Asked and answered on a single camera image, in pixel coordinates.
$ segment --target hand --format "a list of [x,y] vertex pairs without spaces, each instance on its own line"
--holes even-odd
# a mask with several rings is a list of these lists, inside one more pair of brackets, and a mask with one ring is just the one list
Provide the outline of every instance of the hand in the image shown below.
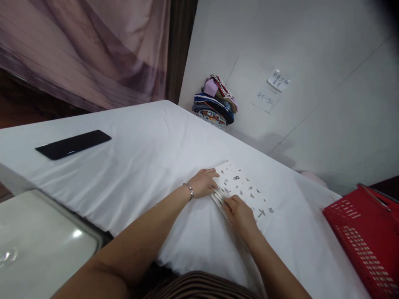
[[246,244],[261,233],[252,209],[237,195],[225,199],[222,207],[233,230]]
[[202,169],[198,171],[188,182],[194,192],[194,198],[201,198],[210,195],[216,188],[214,177],[219,177],[216,169]]

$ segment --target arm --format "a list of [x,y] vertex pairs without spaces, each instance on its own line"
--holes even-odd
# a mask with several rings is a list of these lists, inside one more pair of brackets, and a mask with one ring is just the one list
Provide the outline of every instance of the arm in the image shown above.
[[270,299],[311,299],[274,252],[256,225],[254,213],[237,195],[225,199],[223,209],[234,231],[251,253]]
[[[202,169],[190,179],[194,197],[211,194],[216,176],[215,169]],[[128,288],[138,284],[156,258],[190,197],[186,185],[174,190],[96,253],[53,298],[128,298]]]

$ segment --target pink curtain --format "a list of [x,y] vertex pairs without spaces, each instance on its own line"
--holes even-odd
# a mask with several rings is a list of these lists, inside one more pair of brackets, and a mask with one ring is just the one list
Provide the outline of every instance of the pink curtain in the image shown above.
[[0,0],[0,67],[89,111],[165,98],[169,0]]

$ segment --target pile of clothes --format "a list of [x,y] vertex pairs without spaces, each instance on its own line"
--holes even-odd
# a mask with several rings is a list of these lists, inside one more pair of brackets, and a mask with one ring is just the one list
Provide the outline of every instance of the pile of clothes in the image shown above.
[[224,131],[227,125],[234,122],[234,115],[238,111],[237,102],[219,76],[212,74],[201,90],[194,97],[192,111]]

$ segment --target striped clothing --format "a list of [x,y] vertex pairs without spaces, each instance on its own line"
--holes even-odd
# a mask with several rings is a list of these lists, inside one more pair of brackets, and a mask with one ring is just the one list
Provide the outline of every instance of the striped clothing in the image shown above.
[[252,292],[226,279],[193,271],[158,285],[145,299],[229,298],[255,299]]

